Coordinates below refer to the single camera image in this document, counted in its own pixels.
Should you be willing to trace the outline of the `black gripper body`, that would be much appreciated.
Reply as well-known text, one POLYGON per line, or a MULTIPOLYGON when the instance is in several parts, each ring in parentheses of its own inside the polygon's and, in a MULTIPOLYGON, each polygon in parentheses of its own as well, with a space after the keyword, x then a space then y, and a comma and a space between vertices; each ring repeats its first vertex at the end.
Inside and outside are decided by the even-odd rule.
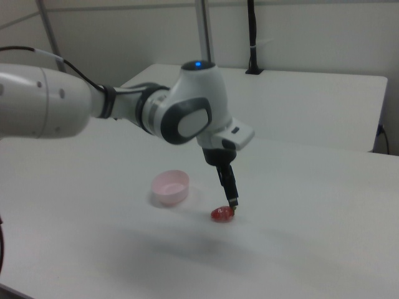
POLYGON ((203 148, 205 161, 215 167, 230 165, 236 158, 236 151, 230 149, 206 149, 203 148))

